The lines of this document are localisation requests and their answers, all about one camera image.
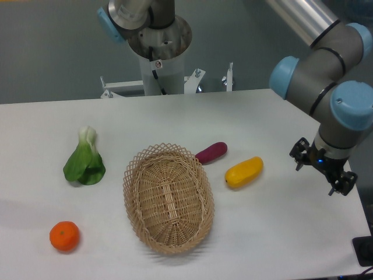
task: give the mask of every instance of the woven basket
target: woven basket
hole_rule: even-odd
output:
[[[202,165],[177,145],[150,146],[134,157],[124,177],[133,230],[151,249],[181,253],[210,231],[214,202]]]

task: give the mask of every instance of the white vegetable stem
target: white vegetable stem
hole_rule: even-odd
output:
[[[97,153],[94,142],[96,141],[97,132],[90,126],[82,127],[79,130],[79,144],[87,142],[91,147],[92,152]]]

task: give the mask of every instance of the sticker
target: sticker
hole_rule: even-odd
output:
[[[150,64],[151,64],[152,70],[162,69],[163,67],[163,63],[161,59],[154,60]]]

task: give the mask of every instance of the orange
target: orange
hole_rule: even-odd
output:
[[[49,233],[49,240],[59,251],[72,251],[79,243],[79,228],[73,222],[57,223]]]

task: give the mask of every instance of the basket rim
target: basket rim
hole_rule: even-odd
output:
[[[146,226],[146,222],[142,219],[141,205],[139,202],[139,192],[138,192],[138,181],[141,176],[141,172],[146,168],[143,165],[151,166],[160,159],[163,155],[180,156],[184,160],[188,161],[189,164],[192,162],[194,165],[192,170],[188,172],[193,172],[195,175],[195,182],[197,182],[196,190],[198,192],[198,200],[201,206],[201,221],[198,223],[198,229],[195,234],[190,237],[187,241],[182,244],[164,244],[157,241],[149,229]],[[205,182],[205,185],[200,185],[200,180]],[[127,217],[131,222],[133,230],[142,242],[147,244],[151,249],[158,251],[159,253],[181,253],[183,251],[189,250],[199,244],[206,235],[210,232],[212,227],[213,217],[214,217],[214,200],[212,189],[207,177],[206,172],[203,169],[201,163],[196,159],[187,149],[176,145],[176,144],[165,144],[149,146],[147,149],[142,150],[133,160],[127,165],[126,171],[123,178],[123,188],[124,188],[124,202],[127,212]]]

